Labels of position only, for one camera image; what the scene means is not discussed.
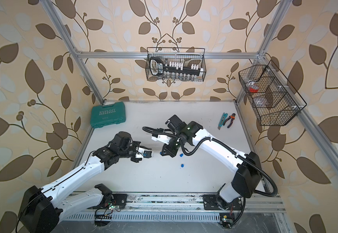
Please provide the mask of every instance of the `black wire basket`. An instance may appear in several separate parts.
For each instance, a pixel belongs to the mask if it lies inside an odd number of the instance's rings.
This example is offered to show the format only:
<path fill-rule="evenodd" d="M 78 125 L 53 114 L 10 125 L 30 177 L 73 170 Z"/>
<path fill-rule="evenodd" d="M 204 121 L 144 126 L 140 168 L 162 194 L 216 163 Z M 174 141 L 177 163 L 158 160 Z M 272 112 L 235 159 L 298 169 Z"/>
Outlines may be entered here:
<path fill-rule="evenodd" d="M 203 82 L 207 72 L 204 53 L 205 49 L 193 47 L 148 47 L 146 62 L 147 80 Z"/>
<path fill-rule="evenodd" d="M 276 67 L 270 61 L 268 65 L 254 65 L 239 71 L 241 86 L 261 126 L 284 126 L 307 105 L 283 73 L 287 83 L 279 81 L 273 72 Z M 290 93 L 297 94 L 302 102 Z"/>

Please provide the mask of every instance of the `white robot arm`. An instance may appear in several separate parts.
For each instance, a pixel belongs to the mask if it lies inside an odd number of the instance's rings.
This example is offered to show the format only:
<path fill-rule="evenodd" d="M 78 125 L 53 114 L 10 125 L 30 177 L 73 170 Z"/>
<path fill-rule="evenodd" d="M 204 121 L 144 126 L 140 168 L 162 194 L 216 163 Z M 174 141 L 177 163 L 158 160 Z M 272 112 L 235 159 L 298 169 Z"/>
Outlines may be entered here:
<path fill-rule="evenodd" d="M 253 152 L 247 154 L 229 147 L 213 137 L 200 124 L 196 122 L 186 124 L 176 115 L 173 115 L 166 122 L 166 125 L 172 133 L 167 133 L 168 130 L 164 129 L 143 127 L 144 131 L 152 133 L 154 141 L 164 143 L 161 152 L 162 156 L 169 155 L 174 157 L 180 147 L 185 155 L 190 156 L 198 148 L 201 148 L 216 157 L 231 170 L 230 180 L 232 181 L 224 184 L 216 195 L 217 205 L 221 209 L 230 207 L 231 202 L 238 197 L 250 198 L 253 193 L 275 196 L 278 193 L 274 181 L 261 169 L 260 159 L 257 154 Z M 186 142 L 195 146 L 193 151 L 189 152 L 184 147 Z M 265 176 L 272 184 L 274 189 L 272 193 L 264 192 L 261 182 L 262 176 Z"/>
<path fill-rule="evenodd" d="M 54 182 L 40 189 L 36 186 L 27 189 L 17 224 L 21 221 L 30 233 L 49 233 L 59 222 L 89 207 L 113 208 L 110 203 L 124 207 L 126 202 L 115 199 L 112 191 L 103 184 L 82 194 L 69 194 L 120 158 L 130 158 L 136 163 L 142 158 L 151 158 L 151 149 L 132 141 L 129 133 L 119 132 L 108 145 L 91 153 L 85 162 Z"/>

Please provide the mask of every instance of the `wallpaper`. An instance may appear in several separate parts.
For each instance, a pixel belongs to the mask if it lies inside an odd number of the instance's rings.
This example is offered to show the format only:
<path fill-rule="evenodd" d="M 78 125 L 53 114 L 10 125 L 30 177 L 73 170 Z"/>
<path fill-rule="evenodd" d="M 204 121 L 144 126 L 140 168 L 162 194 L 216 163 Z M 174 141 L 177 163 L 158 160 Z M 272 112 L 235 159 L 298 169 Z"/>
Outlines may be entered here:
<path fill-rule="evenodd" d="M 14 230 L 27 188 L 69 171 L 93 106 L 84 86 L 38 1 L 1 0 L 0 233 Z"/>
<path fill-rule="evenodd" d="M 79 51 L 256 52 L 278 0 L 53 0 Z"/>
<path fill-rule="evenodd" d="M 282 40 L 288 25 L 293 31 Z M 338 150 L 338 0 L 291 6 L 268 49 L 270 57 L 294 82 L 307 110 Z"/>
<path fill-rule="evenodd" d="M 248 100 L 240 104 L 263 170 L 278 186 L 297 233 L 338 232 L 338 176 L 295 117 L 260 126 Z"/>
<path fill-rule="evenodd" d="M 338 150 L 338 0 L 294 0 L 267 58 Z M 297 117 L 284 127 L 261 127 L 247 98 L 240 106 L 296 232 L 338 232 L 338 177 Z"/>
<path fill-rule="evenodd" d="M 238 72 L 250 66 L 248 59 L 206 60 L 204 82 L 148 81 L 145 60 L 88 59 L 86 63 L 106 100 L 219 101 L 234 100 L 241 85 Z M 87 86 L 83 89 L 89 94 Z"/>

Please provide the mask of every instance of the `teal toolbox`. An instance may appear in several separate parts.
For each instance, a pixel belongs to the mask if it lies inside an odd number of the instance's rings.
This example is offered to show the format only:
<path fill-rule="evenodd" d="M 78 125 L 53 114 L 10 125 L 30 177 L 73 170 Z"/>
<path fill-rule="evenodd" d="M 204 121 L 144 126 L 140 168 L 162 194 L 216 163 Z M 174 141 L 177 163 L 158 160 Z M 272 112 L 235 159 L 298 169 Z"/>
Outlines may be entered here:
<path fill-rule="evenodd" d="M 95 106 L 91 110 L 90 124 L 92 128 L 100 128 L 109 124 L 119 124 L 125 121 L 126 114 L 123 102 Z"/>

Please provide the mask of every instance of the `pliers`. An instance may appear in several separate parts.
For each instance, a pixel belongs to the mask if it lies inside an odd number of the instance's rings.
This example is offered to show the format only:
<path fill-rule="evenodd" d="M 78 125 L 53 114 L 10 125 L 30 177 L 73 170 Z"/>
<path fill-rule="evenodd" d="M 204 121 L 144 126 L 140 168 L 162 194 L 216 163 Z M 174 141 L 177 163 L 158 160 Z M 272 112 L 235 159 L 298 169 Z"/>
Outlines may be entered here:
<path fill-rule="evenodd" d="M 230 124 L 227 126 L 227 128 L 230 128 L 230 127 L 231 127 L 231 125 L 232 125 L 232 123 L 233 123 L 233 121 L 234 121 L 234 119 L 235 119 L 235 113 L 233 113 L 232 115 L 230 115 L 230 116 L 223 122 L 223 125 L 225 125 L 226 122 L 227 122 L 228 120 L 230 120 L 230 119 L 231 119 L 231 122 L 230 122 Z"/>

